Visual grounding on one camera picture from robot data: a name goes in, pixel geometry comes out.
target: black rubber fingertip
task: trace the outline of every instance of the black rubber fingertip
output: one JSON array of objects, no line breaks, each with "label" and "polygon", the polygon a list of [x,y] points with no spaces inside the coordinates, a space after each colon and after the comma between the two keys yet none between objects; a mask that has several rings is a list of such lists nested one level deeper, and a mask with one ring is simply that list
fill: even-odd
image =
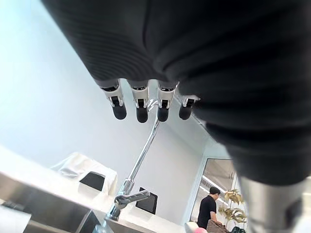
[{"label": "black rubber fingertip", "polygon": [[148,120],[147,108],[136,108],[136,116],[140,123],[145,123]]},{"label": "black rubber fingertip", "polygon": [[183,105],[180,106],[179,109],[179,117],[183,120],[189,119],[191,116],[192,108],[191,107],[184,107]]},{"label": "black rubber fingertip", "polygon": [[113,114],[115,117],[119,120],[123,120],[126,117],[126,108],[125,105],[123,106],[118,106],[116,105],[115,107],[112,108]]},{"label": "black rubber fingertip", "polygon": [[164,122],[169,117],[169,109],[168,108],[158,108],[157,118],[159,121]]}]

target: wicker basket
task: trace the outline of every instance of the wicker basket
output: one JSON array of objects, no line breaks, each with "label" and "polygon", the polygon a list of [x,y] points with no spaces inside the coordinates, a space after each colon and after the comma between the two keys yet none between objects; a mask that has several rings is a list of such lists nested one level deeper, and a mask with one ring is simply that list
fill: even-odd
[{"label": "wicker basket", "polygon": [[208,221],[207,232],[208,233],[229,233],[229,231],[225,228],[225,226],[219,225],[217,222],[214,222],[213,220]]}]

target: ribbed black fabric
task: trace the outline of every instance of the ribbed black fabric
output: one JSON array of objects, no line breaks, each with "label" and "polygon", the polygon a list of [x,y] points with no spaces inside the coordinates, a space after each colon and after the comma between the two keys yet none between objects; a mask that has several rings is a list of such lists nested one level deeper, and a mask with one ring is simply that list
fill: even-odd
[{"label": "ribbed black fabric", "polygon": [[133,14],[138,20],[126,18],[125,0],[46,0],[44,4],[94,79],[165,81],[155,72],[142,47],[136,45],[135,38],[131,38],[129,21],[142,33],[145,17],[145,1],[136,2]]},{"label": "ribbed black fabric", "polygon": [[199,96],[196,115],[240,175],[310,174],[309,0],[43,2],[94,79],[180,81]]}]

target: white countertop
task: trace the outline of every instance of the white countertop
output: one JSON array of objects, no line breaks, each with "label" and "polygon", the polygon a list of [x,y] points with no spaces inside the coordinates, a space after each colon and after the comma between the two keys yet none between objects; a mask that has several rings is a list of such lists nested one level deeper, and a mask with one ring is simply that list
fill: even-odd
[{"label": "white countertop", "polygon": [[[114,197],[102,194],[81,183],[72,182],[56,172],[29,161],[0,145],[0,173],[35,186],[64,199],[107,213]],[[122,210],[120,220],[127,221],[157,233],[184,233],[184,227],[169,222],[129,204]]]}]

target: faucet handle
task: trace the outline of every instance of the faucet handle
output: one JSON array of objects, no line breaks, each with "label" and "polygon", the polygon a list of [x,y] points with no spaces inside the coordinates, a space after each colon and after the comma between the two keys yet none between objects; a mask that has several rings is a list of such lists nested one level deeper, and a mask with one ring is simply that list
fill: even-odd
[{"label": "faucet handle", "polygon": [[148,190],[143,190],[132,195],[118,195],[115,198],[115,204],[119,209],[123,209],[131,202],[144,200],[148,197],[150,197],[150,192]]}]

